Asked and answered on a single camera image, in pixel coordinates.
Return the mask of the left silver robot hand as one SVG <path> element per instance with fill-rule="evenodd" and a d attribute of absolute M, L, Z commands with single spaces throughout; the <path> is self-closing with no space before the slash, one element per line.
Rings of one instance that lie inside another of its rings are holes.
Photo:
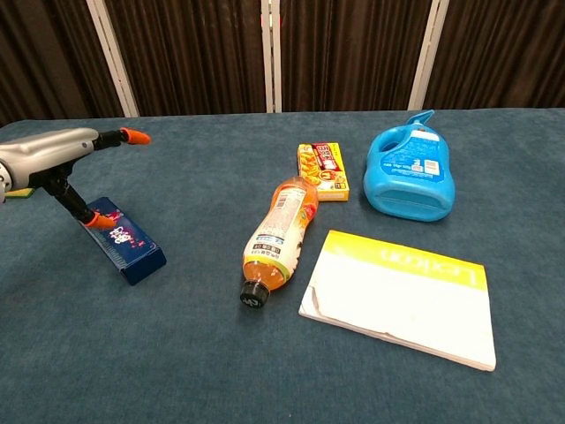
<path fill-rule="evenodd" d="M 84 226 L 111 229 L 114 220 L 94 212 L 68 182 L 73 165 L 94 151 L 121 144 L 147 145 L 149 135 L 130 128 L 98 132 L 71 128 L 43 132 L 1 144 L 1 201 L 8 192 L 42 188 Z"/>

